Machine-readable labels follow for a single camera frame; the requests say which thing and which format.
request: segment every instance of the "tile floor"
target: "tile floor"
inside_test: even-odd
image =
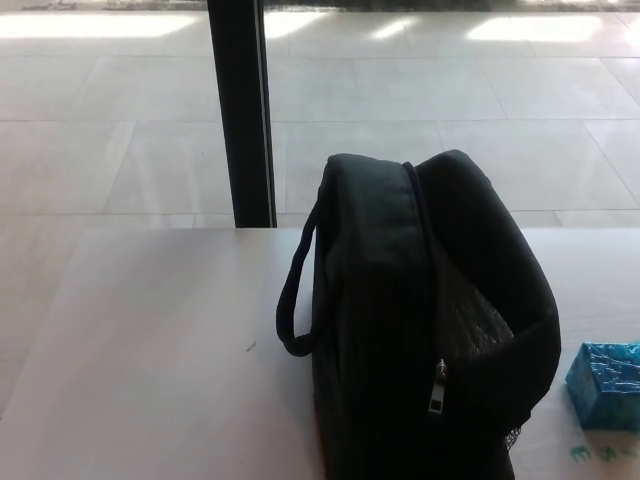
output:
[[[636,13],[269,13],[280,225],[328,155],[467,151],[525,227],[640,226]],[[206,14],[0,14],[0,412],[90,228],[233,226]]]

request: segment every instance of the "black pole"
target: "black pole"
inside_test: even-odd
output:
[[[236,227],[275,227],[262,0],[207,0]]]

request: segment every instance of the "blue box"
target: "blue box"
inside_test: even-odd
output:
[[[583,343],[566,377],[585,430],[640,431],[640,345]]]

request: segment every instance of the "bag strap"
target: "bag strap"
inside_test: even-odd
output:
[[[302,229],[300,244],[298,245],[296,253],[293,255],[291,269],[289,270],[289,275],[287,275],[287,280],[282,289],[276,310],[276,331],[278,338],[284,343],[284,348],[287,352],[295,357],[305,357],[313,351],[318,343],[324,325],[328,319],[332,318],[333,315],[330,314],[335,311],[338,305],[338,296],[335,295],[335,293],[341,290],[341,282],[338,279],[338,281],[334,283],[334,288],[331,289],[331,292],[327,292],[326,301],[323,302],[315,312],[309,333],[296,337],[293,331],[293,324],[300,278],[302,277],[304,261],[311,248],[313,232],[318,225],[320,211],[324,205],[325,190],[326,188],[320,189],[318,200],[313,206],[313,209],[311,209],[309,218],[307,218],[304,228]]]

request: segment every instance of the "white table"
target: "white table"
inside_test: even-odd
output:
[[[638,479],[634,437],[585,438],[562,385],[583,340],[640,340],[640,230],[527,237],[558,300],[564,353],[512,450],[517,478]],[[298,238],[298,230],[86,237],[0,421],[0,477],[322,478],[310,361],[288,356],[275,335]],[[590,459],[571,456],[581,446]],[[617,458],[598,457],[607,446]]]

